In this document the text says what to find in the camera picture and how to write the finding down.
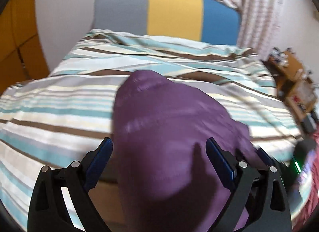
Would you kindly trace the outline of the purple quilted down jacket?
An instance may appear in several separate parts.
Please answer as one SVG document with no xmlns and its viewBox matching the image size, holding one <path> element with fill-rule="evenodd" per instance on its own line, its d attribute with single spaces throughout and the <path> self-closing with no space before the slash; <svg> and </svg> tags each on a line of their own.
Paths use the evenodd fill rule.
<svg viewBox="0 0 319 232">
<path fill-rule="evenodd" d="M 116 94 L 114 154 L 130 231 L 207 231 L 230 192 L 206 154 L 213 138 L 263 167 L 248 127 L 197 88 L 135 71 Z"/>
</svg>

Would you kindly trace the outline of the wooden chair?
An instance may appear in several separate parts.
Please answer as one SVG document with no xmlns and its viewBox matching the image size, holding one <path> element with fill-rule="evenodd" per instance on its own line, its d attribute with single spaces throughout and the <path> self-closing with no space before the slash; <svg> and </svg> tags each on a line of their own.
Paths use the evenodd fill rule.
<svg viewBox="0 0 319 232">
<path fill-rule="evenodd" d="M 285 103 L 299 122 L 314 110 L 316 102 L 315 87 L 310 78 L 298 80 L 285 97 Z"/>
</svg>

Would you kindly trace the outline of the striped bed duvet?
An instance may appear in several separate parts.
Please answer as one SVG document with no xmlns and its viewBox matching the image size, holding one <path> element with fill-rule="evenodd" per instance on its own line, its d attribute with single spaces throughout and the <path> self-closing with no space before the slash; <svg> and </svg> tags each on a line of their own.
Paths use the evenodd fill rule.
<svg viewBox="0 0 319 232">
<path fill-rule="evenodd" d="M 1 95 L 1 202 L 22 231 L 40 168 L 66 167 L 112 133 L 116 92 L 136 70 L 202 90 L 279 161 L 301 138 L 252 48 L 93 29 L 48 77 Z"/>
</svg>

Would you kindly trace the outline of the wooden desk with clutter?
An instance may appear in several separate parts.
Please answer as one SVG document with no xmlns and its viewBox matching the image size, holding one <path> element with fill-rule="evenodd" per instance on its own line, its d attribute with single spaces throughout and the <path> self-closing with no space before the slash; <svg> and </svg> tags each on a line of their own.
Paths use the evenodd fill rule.
<svg viewBox="0 0 319 232">
<path fill-rule="evenodd" d="M 285 98 L 294 84 L 305 75 L 305 68 L 292 48 L 282 51 L 273 47 L 264 64 L 275 80 L 279 98 Z"/>
</svg>

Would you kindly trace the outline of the orange wooden wardrobe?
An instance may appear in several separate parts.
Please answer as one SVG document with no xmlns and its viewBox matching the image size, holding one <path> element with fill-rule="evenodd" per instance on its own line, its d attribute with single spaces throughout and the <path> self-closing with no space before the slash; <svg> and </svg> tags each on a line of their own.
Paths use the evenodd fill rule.
<svg viewBox="0 0 319 232">
<path fill-rule="evenodd" d="M 48 74 L 35 0 L 1 0 L 1 92 L 15 83 Z"/>
</svg>

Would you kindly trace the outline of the grey yellow blue headboard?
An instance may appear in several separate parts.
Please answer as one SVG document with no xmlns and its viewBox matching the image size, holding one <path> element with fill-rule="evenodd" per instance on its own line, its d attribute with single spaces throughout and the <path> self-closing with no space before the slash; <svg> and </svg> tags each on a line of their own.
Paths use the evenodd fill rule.
<svg viewBox="0 0 319 232">
<path fill-rule="evenodd" d="M 93 28 L 236 45 L 239 13 L 216 0 L 95 0 Z"/>
</svg>

